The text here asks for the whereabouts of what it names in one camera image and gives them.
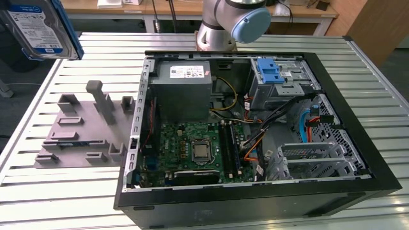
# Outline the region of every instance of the blue drive bay latch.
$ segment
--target blue drive bay latch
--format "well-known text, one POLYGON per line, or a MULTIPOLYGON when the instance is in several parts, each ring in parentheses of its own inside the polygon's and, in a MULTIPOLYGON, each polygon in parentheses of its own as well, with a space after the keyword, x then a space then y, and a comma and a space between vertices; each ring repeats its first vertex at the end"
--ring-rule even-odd
POLYGON ((257 67, 262 76, 263 84, 282 84, 285 79, 279 75, 279 66, 270 58, 258 58, 257 67))

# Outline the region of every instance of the slatted metal surface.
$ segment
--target slatted metal surface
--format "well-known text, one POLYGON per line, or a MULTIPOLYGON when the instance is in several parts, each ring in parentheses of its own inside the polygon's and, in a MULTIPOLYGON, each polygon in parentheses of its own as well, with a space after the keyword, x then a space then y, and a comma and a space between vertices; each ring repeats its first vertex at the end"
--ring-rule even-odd
MULTIPOLYGON (((112 100, 134 95, 145 50, 194 50, 192 34, 84 33, 84 60, 57 60, 16 133, 0 157, 1 229, 136 229, 112 209, 118 167, 32 168, 56 118, 61 93, 92 100, 88 80, 101 80, 112 100)), ((317 53, 343 97, 403 187, 331 217, 212 226, 221 229, 407 229, 409 117, 407 106, 382 76, 338 37, 263 36, 240 44, 241 51, 317 53)))

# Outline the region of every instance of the hard drive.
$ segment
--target hard drive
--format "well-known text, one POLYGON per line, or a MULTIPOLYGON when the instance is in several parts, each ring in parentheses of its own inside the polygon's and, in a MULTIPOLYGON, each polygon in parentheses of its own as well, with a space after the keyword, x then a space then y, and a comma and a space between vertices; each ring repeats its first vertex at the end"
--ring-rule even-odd
POLYGON ((29 59, 81 59, 84 51, 58 0, 0 0, 0 20, 29 59))

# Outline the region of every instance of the sticker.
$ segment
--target sticker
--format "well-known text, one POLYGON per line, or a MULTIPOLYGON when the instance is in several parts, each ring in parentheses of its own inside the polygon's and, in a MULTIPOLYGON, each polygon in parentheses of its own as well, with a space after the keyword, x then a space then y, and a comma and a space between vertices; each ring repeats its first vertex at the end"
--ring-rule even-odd
POLYGON ((257 168, 255 168, 258 174, 262 176, 263 174, 263 169, 261 168, 259 164, 257 165, 257 168))
POLYGON ((141 13, 141 11, 124 11, 124 13, 141 13))
POLYGON ((244 109, 245 109, 245 110, 250 110, 250 103, 249 103, 249 102, 245 102, 245 103, 244 103, 244 109))
POLYGON ((204 78, 204 66, 172 66, 170 78, 204 78))
POLYGON ((266 150, 263 156, 265 157, 270 157, 273 155, 273 151, 271 150, 266 150))
POLYGON ((290 72, 281 72, 281 77, 291 77, 291 73, 290 72))
POLYGON ((62 52, 60 40, 52 28, 45 24, 45 14, 40 7, 12 5, 8 14, 36 51, 40 53, 62 52))

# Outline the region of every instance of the power supply label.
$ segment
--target power supply label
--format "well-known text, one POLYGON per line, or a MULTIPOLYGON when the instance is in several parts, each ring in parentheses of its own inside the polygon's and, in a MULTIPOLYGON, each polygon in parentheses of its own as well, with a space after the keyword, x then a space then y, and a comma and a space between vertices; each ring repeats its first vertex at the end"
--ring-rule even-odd
POLYGON ((170 78, 204 78, 204 66, 172 66, 170 78))

